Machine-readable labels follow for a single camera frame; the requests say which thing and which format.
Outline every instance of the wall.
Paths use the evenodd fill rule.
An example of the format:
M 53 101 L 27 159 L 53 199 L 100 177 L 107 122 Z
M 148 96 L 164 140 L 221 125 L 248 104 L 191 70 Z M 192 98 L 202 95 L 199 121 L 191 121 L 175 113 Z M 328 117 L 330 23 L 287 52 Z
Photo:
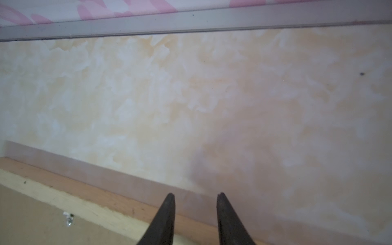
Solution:
M 392 25 L 0 43 L 0 139 L 392 244 Z

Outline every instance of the pink floral wallpaper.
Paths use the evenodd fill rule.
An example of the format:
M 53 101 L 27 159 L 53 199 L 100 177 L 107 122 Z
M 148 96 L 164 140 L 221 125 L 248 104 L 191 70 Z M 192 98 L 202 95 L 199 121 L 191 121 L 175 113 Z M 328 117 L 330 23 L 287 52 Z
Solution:
M 307 0 L 2 0 L 0 27 Z

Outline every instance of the screw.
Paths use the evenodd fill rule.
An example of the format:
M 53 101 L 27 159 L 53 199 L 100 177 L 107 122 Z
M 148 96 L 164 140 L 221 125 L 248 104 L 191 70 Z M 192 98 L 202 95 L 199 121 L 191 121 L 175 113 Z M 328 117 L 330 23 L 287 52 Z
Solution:
M 68 217 L 65 221 L 65 224 L 67 225 L 67 227 L 70 227 L 72 225 L 72 218 Z

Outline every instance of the floor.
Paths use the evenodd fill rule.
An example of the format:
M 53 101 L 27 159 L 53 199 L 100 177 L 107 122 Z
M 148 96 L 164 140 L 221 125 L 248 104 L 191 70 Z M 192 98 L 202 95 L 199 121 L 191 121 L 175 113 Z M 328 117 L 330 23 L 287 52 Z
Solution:
M 0 185 L 0 244 L 135 244 L 130 238 L 75 217 L 65 225 L 63 210 Z

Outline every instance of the metal screw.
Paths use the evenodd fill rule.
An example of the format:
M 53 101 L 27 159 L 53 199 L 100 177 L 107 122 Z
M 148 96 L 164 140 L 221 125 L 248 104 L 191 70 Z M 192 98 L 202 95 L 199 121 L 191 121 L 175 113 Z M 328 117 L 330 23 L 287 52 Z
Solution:
M 73 214 L 70 214 L 70 213 L 64 211 L 63 215 L 65 215 L 67 217 L 67 219 L 65 220 L 66 226 L 70 227 L 72 225 L 72 221 L 73 221 Z
M 65 221 L 65 224 L 67 225 L 67 227 L 70 227 L 72 225 L 72 218 L 68 217 L 67 220 Z

